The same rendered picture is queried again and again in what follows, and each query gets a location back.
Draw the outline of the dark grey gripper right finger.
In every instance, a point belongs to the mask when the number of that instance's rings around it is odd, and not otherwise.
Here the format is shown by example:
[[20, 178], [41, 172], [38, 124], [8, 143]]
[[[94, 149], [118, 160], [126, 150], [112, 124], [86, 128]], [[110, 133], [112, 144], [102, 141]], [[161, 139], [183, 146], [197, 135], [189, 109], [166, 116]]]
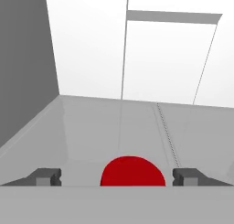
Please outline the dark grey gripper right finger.
[[174, 187], [231, 187], [231, 184], [208, 177], [196, 168], [174, 168], [173, 177]]

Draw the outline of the white cupboard door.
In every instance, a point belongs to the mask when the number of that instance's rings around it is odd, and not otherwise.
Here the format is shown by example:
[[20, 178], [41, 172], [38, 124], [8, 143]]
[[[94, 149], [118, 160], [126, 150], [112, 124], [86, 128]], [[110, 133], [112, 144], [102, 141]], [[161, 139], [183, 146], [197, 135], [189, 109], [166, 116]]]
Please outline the white cupboard door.
[[126, 0], [47, 0], [62, 95], [119, 99]]
[[234, 108], [234, 16], [223, 14], [215, 27], [194, 105]]

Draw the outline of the red ketchup bottle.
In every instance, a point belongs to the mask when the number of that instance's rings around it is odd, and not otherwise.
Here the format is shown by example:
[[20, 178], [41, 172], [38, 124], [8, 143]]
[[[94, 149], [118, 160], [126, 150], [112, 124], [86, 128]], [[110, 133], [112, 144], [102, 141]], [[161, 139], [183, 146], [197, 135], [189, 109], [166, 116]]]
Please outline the red ketchup bottle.
[[165, 177], [152, 162], [139, 156], [120, 156], [103, 169], [103, 187], [164, 187]]

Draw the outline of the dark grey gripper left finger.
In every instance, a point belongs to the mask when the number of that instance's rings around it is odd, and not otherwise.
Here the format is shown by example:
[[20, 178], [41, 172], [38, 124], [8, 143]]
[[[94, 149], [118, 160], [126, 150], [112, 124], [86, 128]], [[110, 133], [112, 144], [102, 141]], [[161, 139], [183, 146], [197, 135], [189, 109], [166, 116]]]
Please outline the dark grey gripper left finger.
[[60, 187], [62, 182], [60, 168], [38, 168], [29, 176], [17, 179], [4, 184], [4, 187], [32, 187], [32, 186], [46, 186], [46, 187]]

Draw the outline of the dark grey side panel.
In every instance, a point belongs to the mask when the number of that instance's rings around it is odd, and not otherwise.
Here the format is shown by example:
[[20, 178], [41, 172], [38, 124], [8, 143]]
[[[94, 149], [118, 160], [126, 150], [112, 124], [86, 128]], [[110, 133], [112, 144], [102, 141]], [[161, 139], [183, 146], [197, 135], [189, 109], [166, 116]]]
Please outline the dark grey side panel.
[[0, 147], [57, 96], [47, 0], [0, 0]]

